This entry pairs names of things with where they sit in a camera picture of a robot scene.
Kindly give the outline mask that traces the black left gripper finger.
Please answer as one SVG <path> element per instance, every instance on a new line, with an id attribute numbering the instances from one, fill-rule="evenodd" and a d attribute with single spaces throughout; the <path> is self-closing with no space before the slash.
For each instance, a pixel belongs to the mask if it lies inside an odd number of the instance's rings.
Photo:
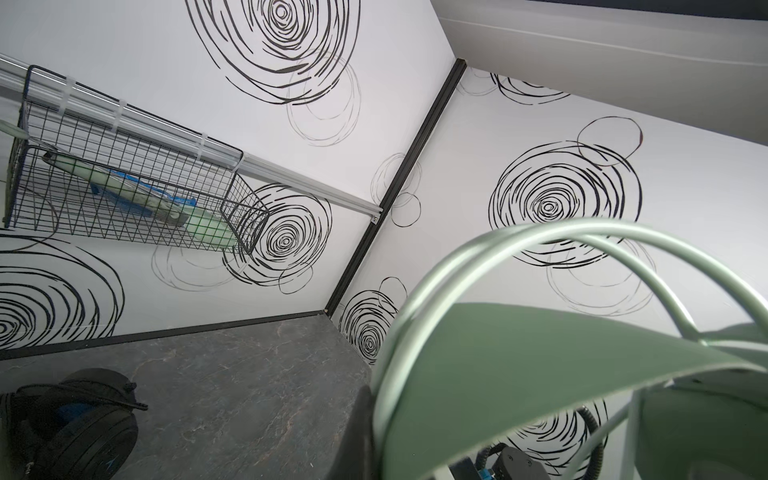
<path id="1" fill-rule="evenodd" d="M 368 385 L 356 396 L 328 480 L 373 480 L 375 449 L 373 439 L 374 397 Z"/>

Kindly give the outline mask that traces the mint green headphones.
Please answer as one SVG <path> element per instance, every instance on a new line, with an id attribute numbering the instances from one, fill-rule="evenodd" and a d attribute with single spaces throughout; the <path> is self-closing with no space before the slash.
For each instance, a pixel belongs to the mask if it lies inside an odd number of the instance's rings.
<path id="1" fill-rule="evenodd" d="M 631 239 L 683 260 L 721 287 L 749 322 L 701 332 L 667 284 L 618 246 Z M 596 316 L 463 293 L 526 249 L 573 240 L 613 257 L 662 303 L 676 336 Z M 628 392 L 580 446 L 572 478 L 613 430 L 626 429 L 620 474 L 645 479 L 767 475 L 767 303 L 701 250 L 650 228 L 578 219 L 484 234 L 435 266 L 382 347 L 371 390 L 374 460 L 384 479 L 425 479 L 510 431 Z"/>

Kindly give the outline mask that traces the black gaming headphones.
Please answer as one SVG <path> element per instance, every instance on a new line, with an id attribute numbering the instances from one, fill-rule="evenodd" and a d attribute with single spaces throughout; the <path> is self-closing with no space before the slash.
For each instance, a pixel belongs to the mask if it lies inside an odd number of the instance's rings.
<path id="1" fill-rule="evenodd" d="M 1 395 L 3 479 L 111 479 L 139 437 L 137 384 L 110 369 L 76 371 Z"/>

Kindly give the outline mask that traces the blue item in basket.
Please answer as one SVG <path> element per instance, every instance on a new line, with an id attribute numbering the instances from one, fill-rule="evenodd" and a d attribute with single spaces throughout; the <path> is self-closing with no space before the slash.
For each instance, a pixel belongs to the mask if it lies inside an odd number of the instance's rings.
<path id="1" fill-rule="evenodd" d="M 168 215 L 172 219 L 189 213 L 197 206 L 195 199 L 174 197 L 164 190 L 119 172 L 95 172 L 90 175 L 90 181 L 132 204 L 153 213 Z"/>

